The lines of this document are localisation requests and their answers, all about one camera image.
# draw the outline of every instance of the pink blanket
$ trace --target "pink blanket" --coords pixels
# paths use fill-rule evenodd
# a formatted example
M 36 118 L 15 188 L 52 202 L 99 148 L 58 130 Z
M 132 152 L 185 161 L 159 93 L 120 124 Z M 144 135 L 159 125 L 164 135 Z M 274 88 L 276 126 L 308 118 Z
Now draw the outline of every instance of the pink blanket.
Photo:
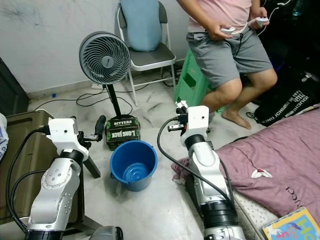
M 320 225 L 320 109 L 281 120 L 217 153 L 235 190 L 278 216 L 304 206 Z M 256 169 L 272 177 L 252 178 Z

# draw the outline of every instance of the electric fan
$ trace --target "electric fan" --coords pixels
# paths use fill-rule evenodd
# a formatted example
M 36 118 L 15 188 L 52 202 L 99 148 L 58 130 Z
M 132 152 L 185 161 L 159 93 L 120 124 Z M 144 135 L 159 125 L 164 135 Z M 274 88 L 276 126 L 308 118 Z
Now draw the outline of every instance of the electric fan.
M 107 85 L 115 118 L 131 117 L 121 114 L 113 86 L 127 75 L 131 64 L 130 52 L 124 41 L 106 31 L 94 32 L 82 41 L 79 61 L 82 71 L 90 80 Z

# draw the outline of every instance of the game controller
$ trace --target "game controller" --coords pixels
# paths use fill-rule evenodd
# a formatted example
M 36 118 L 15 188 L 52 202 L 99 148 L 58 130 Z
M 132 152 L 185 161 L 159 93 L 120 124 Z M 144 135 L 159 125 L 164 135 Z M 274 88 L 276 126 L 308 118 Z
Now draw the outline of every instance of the game controller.
M 230 28 L 221 28 L 220 31 L 224 34 L 231 35 L 236 29 L 232 26 Z
M 267 17 L 257 17 L 256 19 L 252 19 L 248 22 L 248 26 L 251 27 L 251 25 L 254 22 L 257 22 L 259 27 L 262 28 L 264 26 L 264 24 L 266 24 L 269 21 L 269 19 Z

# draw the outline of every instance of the bare foot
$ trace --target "bare foot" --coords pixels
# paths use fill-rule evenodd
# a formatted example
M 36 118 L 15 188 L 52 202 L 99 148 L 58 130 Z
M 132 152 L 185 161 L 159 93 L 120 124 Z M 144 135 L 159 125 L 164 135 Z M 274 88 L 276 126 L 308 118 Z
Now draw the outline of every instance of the bare foot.
M 228 119 L 241 127 L 246 129 L 251 129 L 251 125 L 248 121 L 244 120 L 237 112 L 229 111 L 228 109 L 224 110 L 221 116 L 225 119 Z

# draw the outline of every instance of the blue cushion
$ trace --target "blue cushion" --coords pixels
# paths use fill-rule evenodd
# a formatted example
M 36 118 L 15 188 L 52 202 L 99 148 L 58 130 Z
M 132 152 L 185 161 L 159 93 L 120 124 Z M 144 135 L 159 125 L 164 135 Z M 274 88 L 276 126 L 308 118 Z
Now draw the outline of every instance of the blue cushion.
M 131 47 L 140 52 L 155 50 L 162 39 L 158 0 L 121 0 Z

